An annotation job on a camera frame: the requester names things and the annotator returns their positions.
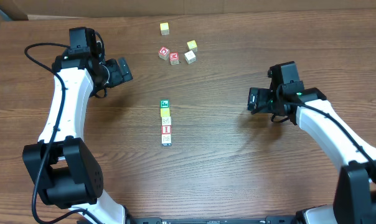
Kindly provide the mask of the red block letter I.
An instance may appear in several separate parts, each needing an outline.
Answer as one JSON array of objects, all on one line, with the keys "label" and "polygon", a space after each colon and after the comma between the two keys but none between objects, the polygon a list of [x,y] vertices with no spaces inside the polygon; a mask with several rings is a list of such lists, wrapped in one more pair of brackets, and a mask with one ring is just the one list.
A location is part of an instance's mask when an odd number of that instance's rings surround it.
[{"label": "red block letter I", "polygon": [[171,125],[161,126],[161,133],[162,134],[171,134],[171,128],[172,128]]}]

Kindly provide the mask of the yellow block letter B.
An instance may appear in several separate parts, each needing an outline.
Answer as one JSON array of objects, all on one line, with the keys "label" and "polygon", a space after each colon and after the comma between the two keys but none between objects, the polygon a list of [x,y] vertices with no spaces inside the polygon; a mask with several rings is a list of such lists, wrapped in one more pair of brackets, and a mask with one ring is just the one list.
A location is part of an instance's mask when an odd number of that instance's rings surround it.
[{"label": "yellow block letter B", "polygon": [[160,114],[161,114],[161,117],[169,117],[171,114],[170,114],[170,108],[161,108],[160,109]]}]

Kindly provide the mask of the white block green side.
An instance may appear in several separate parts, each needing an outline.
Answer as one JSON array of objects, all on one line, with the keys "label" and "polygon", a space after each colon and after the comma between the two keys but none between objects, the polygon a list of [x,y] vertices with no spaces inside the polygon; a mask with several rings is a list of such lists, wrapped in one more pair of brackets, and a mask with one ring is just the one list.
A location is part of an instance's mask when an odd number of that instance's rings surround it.
[{"label": "white block green side", "polygon": [[166,116],[161,118],[161,124],[162,126],[170,126],[171,125],[171,117]]}]

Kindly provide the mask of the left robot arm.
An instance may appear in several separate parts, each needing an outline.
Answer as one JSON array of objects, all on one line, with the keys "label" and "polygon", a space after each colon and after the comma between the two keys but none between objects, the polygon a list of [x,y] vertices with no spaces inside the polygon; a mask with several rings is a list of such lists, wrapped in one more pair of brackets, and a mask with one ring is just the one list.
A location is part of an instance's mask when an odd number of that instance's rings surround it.
[{"label": "left robot arm", "polygon": [[34,183],[32,215],[37,199],[68,212],[57,223],[75,213],[85,223],[132,223],[125,206],[116,203],[104,190],[101,167],[83,138],[88,100],[133,79],[125,61],[105,59],[105,45],[91,28],[69,30],[70,43],[55,58],[54,95],[46,125],[38,142],[26,145],[22,159]]}]

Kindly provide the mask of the green letter block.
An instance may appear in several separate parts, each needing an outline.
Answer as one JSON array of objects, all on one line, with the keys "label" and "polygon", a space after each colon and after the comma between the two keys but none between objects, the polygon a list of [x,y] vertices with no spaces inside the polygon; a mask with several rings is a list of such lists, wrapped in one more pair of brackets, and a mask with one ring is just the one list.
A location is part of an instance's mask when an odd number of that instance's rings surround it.
[{"label": "green letter block", "polygon": [[168,108],[170,106],[169,100],[161,100],[160,101],[160,108]]}]

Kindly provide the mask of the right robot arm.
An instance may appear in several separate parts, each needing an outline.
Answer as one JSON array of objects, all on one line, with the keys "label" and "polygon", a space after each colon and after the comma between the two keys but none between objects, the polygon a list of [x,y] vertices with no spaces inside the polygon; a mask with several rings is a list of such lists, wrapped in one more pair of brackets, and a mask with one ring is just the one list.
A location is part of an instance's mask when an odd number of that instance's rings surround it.
[{"label": "right robot arm", "polygon": [[307,132],[339,171],[332,205],[296,212],[292,223],[376,223],[376,148],[357,135],[317,88],[304,87],[295,62],[268,70],[269,88],[252,87],[247,109]]}]

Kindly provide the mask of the white block with blue side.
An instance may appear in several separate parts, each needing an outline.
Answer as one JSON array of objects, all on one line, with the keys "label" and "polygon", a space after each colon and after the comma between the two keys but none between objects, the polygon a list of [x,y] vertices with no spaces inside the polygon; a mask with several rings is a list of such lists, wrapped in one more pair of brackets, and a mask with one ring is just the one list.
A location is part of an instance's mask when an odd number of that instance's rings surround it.
[{"label": "white block with blue side", "polygon": [[171,146],[172,145],[171,134],[162,134],[161,135],[161,144],[163,146]]}]

